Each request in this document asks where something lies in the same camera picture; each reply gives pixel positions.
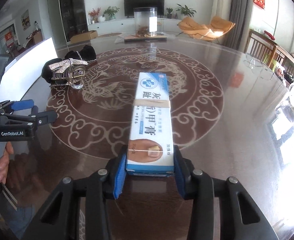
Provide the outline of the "person left hand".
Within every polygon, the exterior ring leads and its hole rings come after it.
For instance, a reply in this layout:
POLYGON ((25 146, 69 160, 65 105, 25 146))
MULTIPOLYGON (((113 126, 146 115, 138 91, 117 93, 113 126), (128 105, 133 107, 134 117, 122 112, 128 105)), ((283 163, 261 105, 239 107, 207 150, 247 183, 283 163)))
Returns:
POLYGON ((11 142, 7 142, 3 155, 0 158, 0 183, 5 184, 7 180, 8 167, 10 162, 10 155, 14 154, 13 146, 11 142))

